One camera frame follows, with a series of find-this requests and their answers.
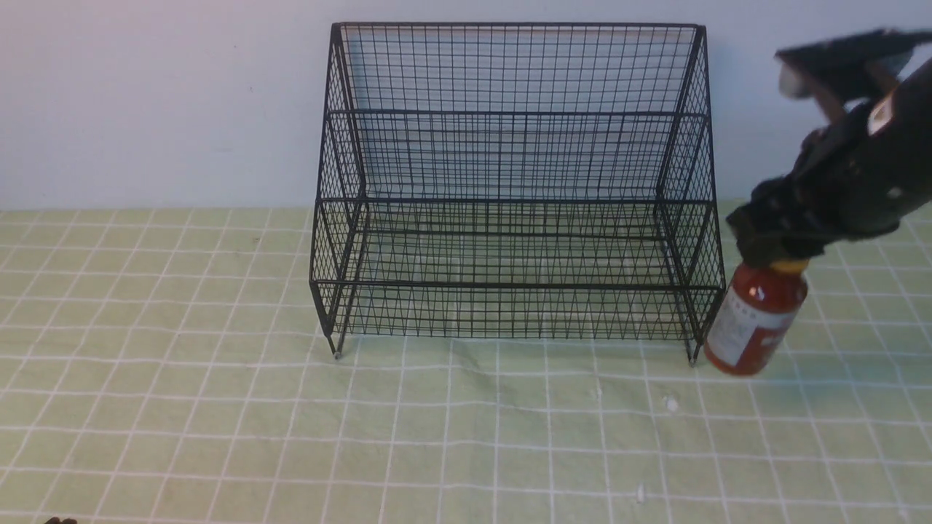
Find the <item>white label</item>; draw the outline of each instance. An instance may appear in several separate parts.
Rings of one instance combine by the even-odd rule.
[[[728,365],[736,365],[744,354],[747,344],[758,328],[786,330],[793,322],[796,311],[790,313],[768,313],[755,309],[741,299],[729,286],[725,299],[721,302],[719,314],[712,323],[706,337],[706,344],[712,353]],[[783,339],[780,333],[776,337],[765,338],[761,345],[775,346]]]

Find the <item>wire basket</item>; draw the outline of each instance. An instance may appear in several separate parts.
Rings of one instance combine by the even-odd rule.
[[[334,24],[310,289],[337,358],[372,333],[694,362],[724,287],[703,26]]]

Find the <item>white wall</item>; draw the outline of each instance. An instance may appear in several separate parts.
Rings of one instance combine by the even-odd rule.
[[[706,24],[719,192],[743,197],[822,123],[774,51],[932,2],[3,0],[0,208],[310,205],[329,25],[370,20]]]

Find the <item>spray bottle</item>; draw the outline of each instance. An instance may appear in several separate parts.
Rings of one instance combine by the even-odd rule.
[[[706,358],[729,375],[756,375],[770,361],[799,312],[809,286],[808,260],[784,260],[734,271],[706,338]]]

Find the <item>black wire rack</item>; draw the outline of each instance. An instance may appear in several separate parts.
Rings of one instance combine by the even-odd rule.
[[[310,289],[337,358],[374,333],[695,362],[725,287],[703,26],[338,23],[329,53]]]

